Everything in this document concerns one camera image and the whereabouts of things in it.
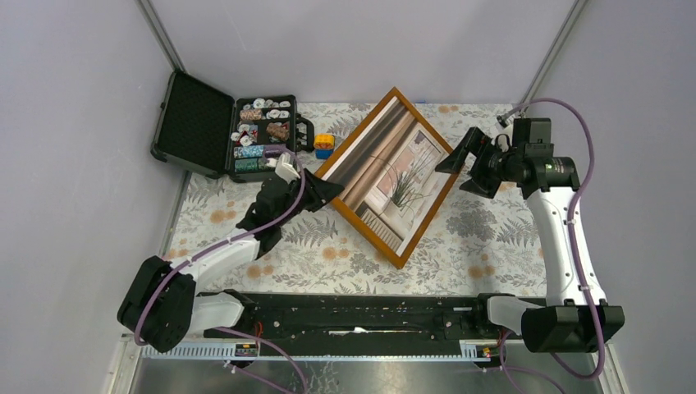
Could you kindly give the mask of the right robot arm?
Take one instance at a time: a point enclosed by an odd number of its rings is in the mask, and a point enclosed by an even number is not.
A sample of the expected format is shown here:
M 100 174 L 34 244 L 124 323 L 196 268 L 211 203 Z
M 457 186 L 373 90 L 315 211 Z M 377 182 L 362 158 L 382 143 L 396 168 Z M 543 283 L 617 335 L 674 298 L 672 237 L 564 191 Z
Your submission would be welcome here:
M 479 337 L 502 328 L 520 336 L 533 353 L 595 353 L 625 324 L 618 305 L 609 305 L 601 288 L 582 227 L 581 182 L 575 162 L 554 154 L 548 118 L 516 119 L 500 145 L 471 127 L 437 172 L 460 172 L 474 157 L 460 189 L 491 199 L 504 182 L 513 182 L 533 214 L 544 253 L 546 304 L 512 294 L 477 296 L 470 325 Z

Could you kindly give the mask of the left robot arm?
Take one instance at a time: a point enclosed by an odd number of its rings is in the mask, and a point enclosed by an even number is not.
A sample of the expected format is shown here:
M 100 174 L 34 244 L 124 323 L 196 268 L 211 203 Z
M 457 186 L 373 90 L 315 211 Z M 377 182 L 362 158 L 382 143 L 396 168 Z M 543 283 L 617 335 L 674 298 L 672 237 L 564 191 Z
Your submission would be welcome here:
M 240 298 L 229 291 L 203 295 L 203 290 L 224 273 L 264 256 L 281 239 L 286 222 L 302 211 L 320 210 L 343 190 L 309 170 L 293 181 L 270 176 L 228 236 L 172 261 L 147 258 L 126 292 L 117 321 L 141 345 L 160 352 L 170 351 L 191 333 L 212 328 L 247 336 L 255 317 Z

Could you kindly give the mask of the yellow and blue toy block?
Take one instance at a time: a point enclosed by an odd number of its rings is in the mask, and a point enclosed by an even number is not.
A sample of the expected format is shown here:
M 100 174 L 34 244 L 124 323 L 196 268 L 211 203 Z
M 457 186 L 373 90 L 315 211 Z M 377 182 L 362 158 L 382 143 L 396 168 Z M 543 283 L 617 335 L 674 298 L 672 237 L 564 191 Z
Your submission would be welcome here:
M 334 152 L 336 137 L 331 134 L 318 134 L 314 137 L 314 154 L 316 159 L 326 160 Z

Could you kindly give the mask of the purple poker chip stack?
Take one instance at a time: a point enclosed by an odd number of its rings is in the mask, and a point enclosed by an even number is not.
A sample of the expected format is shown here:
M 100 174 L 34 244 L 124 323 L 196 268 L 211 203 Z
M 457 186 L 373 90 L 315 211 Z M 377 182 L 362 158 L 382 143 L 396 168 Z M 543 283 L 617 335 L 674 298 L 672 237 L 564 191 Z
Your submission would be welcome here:
M 265 144 L 263 146 L 263 157 L 277 158 L 283 155 L 286 151 L 287 147 L 284 144 Z

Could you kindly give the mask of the orange poker chip roll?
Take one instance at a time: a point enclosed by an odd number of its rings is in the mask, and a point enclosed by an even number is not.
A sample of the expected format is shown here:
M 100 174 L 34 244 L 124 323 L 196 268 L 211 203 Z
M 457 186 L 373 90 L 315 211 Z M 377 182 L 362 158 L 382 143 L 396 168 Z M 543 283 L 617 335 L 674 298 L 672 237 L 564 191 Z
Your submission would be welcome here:
M 266 132 L 270 139 L 287 142 L 290 139 L 290 131 L 281 124 L 269 123 Z

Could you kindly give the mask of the cyan poker chip stack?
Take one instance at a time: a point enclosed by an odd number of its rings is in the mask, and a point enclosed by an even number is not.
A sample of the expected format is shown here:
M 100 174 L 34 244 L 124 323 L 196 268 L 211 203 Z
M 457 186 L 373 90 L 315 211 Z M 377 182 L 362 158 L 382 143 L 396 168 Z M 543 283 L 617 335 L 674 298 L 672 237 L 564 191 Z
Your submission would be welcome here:
M 233 157 L 237 159 L 261 158 L 264 154 L 263 145 L 238 146 L 233 149 Z

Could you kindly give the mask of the floral patterned table mat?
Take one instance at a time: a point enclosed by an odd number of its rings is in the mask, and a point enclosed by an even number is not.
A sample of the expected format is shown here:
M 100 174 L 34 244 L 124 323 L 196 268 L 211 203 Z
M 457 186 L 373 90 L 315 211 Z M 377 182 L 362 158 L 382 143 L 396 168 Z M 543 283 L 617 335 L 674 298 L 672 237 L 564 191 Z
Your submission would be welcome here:
M 318 133 L 341 143 L 374 103 L 300 103 Z M 496 134 L 496 116 L 512 104 L 416 103 L 451 146 L 477 126 Z M 462 190 L 462 172 L 402 269 L 395 268 L 336 210 L 303 212 L 282 227 L 266 255 L 217 277 L 206 290 L 361 295 L 476 296 L 504 292 L 545 297 L 543 249 L 520 191 L 503 183 L 495 199 Z M 255 201 L 258 183 L 237 184 L 193 175 L 176 225 L 165 241 L 166 259 L 192 257 L 226 236 Z

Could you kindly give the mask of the green poker chip stack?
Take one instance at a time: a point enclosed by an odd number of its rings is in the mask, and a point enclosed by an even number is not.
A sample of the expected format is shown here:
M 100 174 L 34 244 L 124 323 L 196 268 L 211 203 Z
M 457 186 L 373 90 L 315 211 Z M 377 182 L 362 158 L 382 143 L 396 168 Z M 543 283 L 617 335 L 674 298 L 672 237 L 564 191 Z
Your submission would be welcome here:
M 259 160 L 257 158 L 242 158 L 234 162 L 235 173 L 257 172 L 259 170 Z

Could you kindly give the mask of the black poker chip case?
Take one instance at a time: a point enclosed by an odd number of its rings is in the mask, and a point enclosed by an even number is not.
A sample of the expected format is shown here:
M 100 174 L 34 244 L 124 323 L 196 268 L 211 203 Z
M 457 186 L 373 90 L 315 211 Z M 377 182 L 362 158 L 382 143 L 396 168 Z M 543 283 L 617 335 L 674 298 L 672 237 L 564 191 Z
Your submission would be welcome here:
M 269 138 L 269 123 L 290 131 L 287 142 Z M 272 171 L 235 173 L 238 146 L 284 144 L 294 152 L 313 150 L 314 125 L 298 112 L 291 94 L 234 99 L 203 81 L 174 71 L 167 82 L 150 153 L 159 161 L 212 179 L 262 181 Z

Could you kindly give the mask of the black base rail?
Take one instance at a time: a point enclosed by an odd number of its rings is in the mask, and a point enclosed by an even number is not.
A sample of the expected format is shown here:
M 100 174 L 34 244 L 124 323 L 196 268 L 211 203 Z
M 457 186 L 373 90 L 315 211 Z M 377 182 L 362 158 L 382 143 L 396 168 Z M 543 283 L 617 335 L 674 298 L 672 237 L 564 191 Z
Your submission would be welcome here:
M 494 340 L 503 326 L 484 321 L 484 301 L 510 295 L 477 297 L 404 297 L 360 295 L 282 295 L 226 290 L 203 296 L 232 296 L 241 301 L 240 320 L 229 328 L 278 344 L 293 357 L 445 357 L 455 356 L 460 340 Z M 533 353 L 591 352 L 581 345 L 571 319 L 574 307 L 543 306 L 541 325 L 523 323 L 527 349 Z M 143 327 L 141 338 L 156 350 L 171 350 L 185 336 L 183 309 L 165 321 L 165 331 Z

